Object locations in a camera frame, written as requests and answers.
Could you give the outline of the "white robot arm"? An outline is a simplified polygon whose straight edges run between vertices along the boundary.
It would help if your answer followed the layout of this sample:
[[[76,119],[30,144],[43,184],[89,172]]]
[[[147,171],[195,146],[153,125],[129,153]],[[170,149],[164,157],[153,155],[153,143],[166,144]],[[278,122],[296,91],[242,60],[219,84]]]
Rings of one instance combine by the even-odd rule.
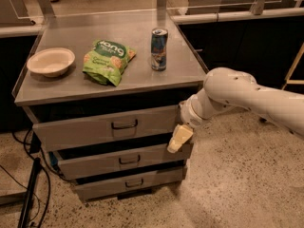
[[[196,128],[236,106],[304,137],[304,95],[259,85],[249,73],[218,67],[206,74],[198,93],[180,103],[181,123],[167,150],[178,152]]]

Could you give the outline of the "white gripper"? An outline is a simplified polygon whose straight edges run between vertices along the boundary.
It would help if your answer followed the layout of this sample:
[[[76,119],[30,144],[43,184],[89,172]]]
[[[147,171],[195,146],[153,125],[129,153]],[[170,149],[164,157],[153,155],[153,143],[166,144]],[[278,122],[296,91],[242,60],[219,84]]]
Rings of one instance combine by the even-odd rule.
[[[193,103],[196,101],[197,97],[192,95],[187,100],[179,103],[180,119],[184,124],[178,124],[174,129],[172,138],[167,146],[167,150],[170,153],[176,153],[193,136],[193,129],[208,123],[208,120],[204,120],[195,112]]]

